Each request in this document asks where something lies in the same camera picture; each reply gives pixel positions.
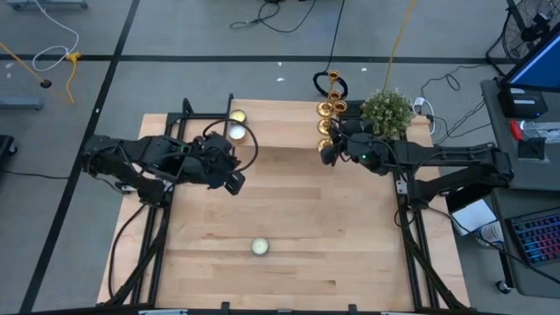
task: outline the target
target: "brass candelabra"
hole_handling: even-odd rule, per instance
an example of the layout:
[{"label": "brass candelabra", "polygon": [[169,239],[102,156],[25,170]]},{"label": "brass candelabra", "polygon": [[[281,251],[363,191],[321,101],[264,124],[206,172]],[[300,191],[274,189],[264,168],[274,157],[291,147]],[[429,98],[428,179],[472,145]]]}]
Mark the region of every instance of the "brass candelabra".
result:
[{"label": "brass candelabra", "polygon": [[[338,90],[333,89],[334,83],[339,79],[340,73],[336,70],[329,71],[329,94],[326,101],[322,101],[317,105],[317,113],[322,117],[318,121],[317,130],[321,135],[328,136],[329,127],[331,127],[331,117],[340,116],[341,113],[347,110],[348,105],[345,101],[342,101],[342,93]],[[321,139],[318,142],[318,150],[321,152],[325,147],[332,146],[333,140],[328,137]]]}]

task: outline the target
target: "computer monitor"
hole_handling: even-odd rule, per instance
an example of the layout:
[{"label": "computer monitor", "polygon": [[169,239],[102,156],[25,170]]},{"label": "computer monitor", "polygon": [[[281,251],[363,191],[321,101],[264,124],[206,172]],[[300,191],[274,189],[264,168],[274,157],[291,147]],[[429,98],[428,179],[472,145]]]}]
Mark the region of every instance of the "computer monitor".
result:
[{"label": "computer monitor", "polygon": [[560,23],[500,80],[500,88],[508,118],[536,119],[548,111],[541,92],[560,92]]},{"label": "computer monitor", "polygon": [[560,92],[560,24],[504,78],[510,87]]}]

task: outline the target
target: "desk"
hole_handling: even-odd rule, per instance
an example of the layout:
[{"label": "desk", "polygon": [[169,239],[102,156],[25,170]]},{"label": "desk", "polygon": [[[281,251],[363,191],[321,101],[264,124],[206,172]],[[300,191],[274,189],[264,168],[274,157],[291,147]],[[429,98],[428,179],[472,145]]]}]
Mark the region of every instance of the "desk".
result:
[{"label": "desk", "polygon": [[[560,207],[560,167],[552,164],[541,164],[535,162],[523,162],[517,159],[517,143],[509,132],[508,120],[501,112],[500,103],[497,98],[498,85],[494,80],[484,80],[480,83],[482,94],[486,101],[486,107],[498,147],[509,153],[515,177],[511,183],[512,188],[517,189],[494,189],[491,197],[493,210],[500,220],[506,251],[509,254],[520,257],[509,234],[504,220],[518,215],[530,214],[540,210]],[[549,112],[538,121],[560,121],[560,94],[544,94],[549,105]],[[547,144],[547,155],[552,163],[560,165],[560,145]],[[528,296],[560,298],[560,290],[557,284],[537,275],[518,262],[502,257],[502,265],[506,280],[511,283],[521,294]],[[539,267],[542,271],[560,277],[560,264],[553,263]]]},{"label": "desk", "polygon": [[[260,144],[258,159],[244,172],[247,180],[238,196],[203,185],[176,187],[156,307],[216,309],[228,301],[232,309],[342,311],[356,304],[360,311],[414,310],[402,232],[393,222],[393,178],[353,163],[322,165],[316,106],[233,100],[232,109],[247,112]],[[145,115],[140,137],[162,134],[165,119]],[[263,123],[267,120],[283,123]],[[208,123],[187,121],[185,140]],[[410,141],[431,145],[423,118],[416,118],[407,134]],[[244,162],[253,154],[245,144],[236,150]],[[436,168],[417,174],[436,176]],[[443,198],[432,206],[446,210]],[[136,196],[123,199],[116,231],[138,208]],[[423,217],[435,270],[468,305],[449,220],[428,212]],[[137,264],[145,220],[144,212],[118,243],[115,288]],[[270,241],[265,257],[250,252],[256,237]],[[149,267],[140,301],[146,299],[150,276]],[[106,270],[98,300],[108,298]]]}]

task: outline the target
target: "yellow cable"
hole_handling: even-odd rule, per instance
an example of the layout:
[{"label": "yellow cable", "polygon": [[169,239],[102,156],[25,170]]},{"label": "yellow cable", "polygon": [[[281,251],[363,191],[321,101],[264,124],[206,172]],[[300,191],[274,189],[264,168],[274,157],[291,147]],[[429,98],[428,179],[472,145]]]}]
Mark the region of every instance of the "yellow cable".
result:
[{"label": "yellow cable", "polygon": [[414,4],[416,4],[416,0],[410,0],[409,8],[406,10],[404,21],[402,21],[401,30],[399,31],[399,35],[396,37],[395,45],[393,46],[393,52],[391,53],[391,58],[389,58],[388,60],[387,75],[385,75],[385,84],[383,84],[383,92],[385,92],[385,89],[389,84],[389,76],[391,75],[391,67],[393,66],[393,58],[395,57],[396,48],[399,46],[399,41],[401,41],[401,36],[403,35],[404,28],[406,27],[406,24],[409,22],[410,13],[412,12],[412,8],[414,8]]},{"label": "yellow cable", "polygon": [[33,71],[31,68],[29,68],[15,53],[13,53],[10,48],[8,48],[6,45],[4,45],[4,43],[0,42],[0,47],[2,47],[7,53],[10,54],[10,56],[15,59],[17,62],[19,62],[27,71],[29,71],[30,74],[33,74],[33,76],[35,76],[35,78],[37,78],[39,80],[39,82],[43,82],[45,81],[45,79],[41,78],[40,75],[38,75],[35,71]]},{"label": "yellow cable", "polygon": [[72,69],[72,74],[70,75],[70,78],[68,79],[68,82],[66,83],[66,92],[68,93],[68,97],[70,97],[70,102],[72,104],[74,104],[74,98],[72,97],[72,93],[70,92],[70,83],[72,82],[72,79],[74,78],[74,75],[76,74],[76,69],[78,68],[78,58],[81,57],[81,54],[79,52],[72,52],[69,55],[66,56],[67,60],[72,61],[73,64],[73,69]]}]

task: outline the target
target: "white paper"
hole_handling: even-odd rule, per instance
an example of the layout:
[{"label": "white paper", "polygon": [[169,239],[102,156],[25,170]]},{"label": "white paper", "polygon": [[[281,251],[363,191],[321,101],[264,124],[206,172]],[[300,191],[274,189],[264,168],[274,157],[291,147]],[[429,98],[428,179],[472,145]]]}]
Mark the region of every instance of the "white paper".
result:
[{"label": "white paper", "polygon": [[487,203],[483,199],[480,199],[472,204],[458,210],[452,214],[453,218],[458,221],[464,228],[460,228],[459,225],[454,221],[453,226],[461,234],[466,235],[477,228],[485,226],[490,222],[496,221],[496,216],[487,206]]}]

